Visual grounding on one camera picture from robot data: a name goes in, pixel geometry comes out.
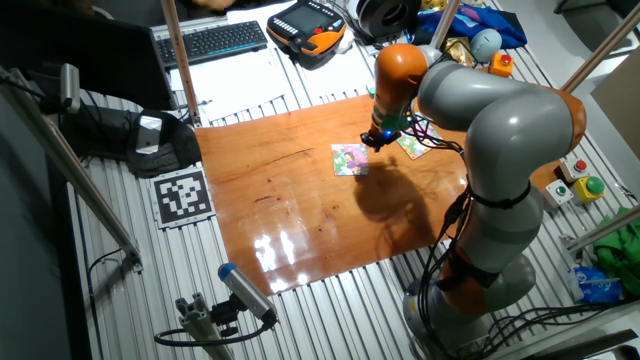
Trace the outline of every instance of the wooden table surface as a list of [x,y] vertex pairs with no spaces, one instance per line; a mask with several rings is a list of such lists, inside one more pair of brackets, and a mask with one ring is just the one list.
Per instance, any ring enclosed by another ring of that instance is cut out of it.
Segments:
[[[432,244],[466,185],[453,151],[411,160],[368,150],[369,175],[335,176],[331,144],[358,144],[368,96],[217,128],[199,128],[202,163],[229,261],[266,294]],[[438,129],[464,144],[464,133]],[[554,181],[547,164],[532,176]]]

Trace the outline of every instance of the toy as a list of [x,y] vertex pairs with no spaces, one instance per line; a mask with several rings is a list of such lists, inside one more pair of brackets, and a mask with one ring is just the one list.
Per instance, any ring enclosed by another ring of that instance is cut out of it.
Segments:
[[501,47],[502,36],[493,29],[484,29],[471,40],[471,53],[479,62],[489,62]]
[[422,0],[420,10],[442,11],[447,7],[447,0]]
[[484,0],[469,0],[467,3],[475,7],[484,7]]

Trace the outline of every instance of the black keyboard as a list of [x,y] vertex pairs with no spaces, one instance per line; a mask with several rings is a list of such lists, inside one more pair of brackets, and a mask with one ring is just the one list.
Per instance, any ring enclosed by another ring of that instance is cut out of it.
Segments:
[[[220,59],[249,51],[265,49],[267,39],[257,21],[224,25],[182,35],[189,64]],[[158,40],[158,50],[165,68],[176,68],[171,39]]]

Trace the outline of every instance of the red button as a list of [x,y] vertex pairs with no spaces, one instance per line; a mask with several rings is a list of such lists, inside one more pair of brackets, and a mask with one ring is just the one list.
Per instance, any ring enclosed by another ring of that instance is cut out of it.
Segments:
[[576,161],[576,170],[578,171],[585,171],[587,169],[587,163],[584,162],[583,160],[578,160]]
[[502,63],[502,65],[509,65],[511,64],[511,61],[513,61],[513,59],[509,55],[502,55],[500,57],[500,62]]

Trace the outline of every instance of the green button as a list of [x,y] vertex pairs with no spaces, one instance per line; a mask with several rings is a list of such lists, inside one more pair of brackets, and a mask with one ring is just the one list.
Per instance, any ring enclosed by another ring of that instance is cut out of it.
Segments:
[[594,194],[602,194],[602,192],[604,191],[604,183],[602,182],[602,180],[600,180],[600,178],[590,176],[587,179],[587,190]]

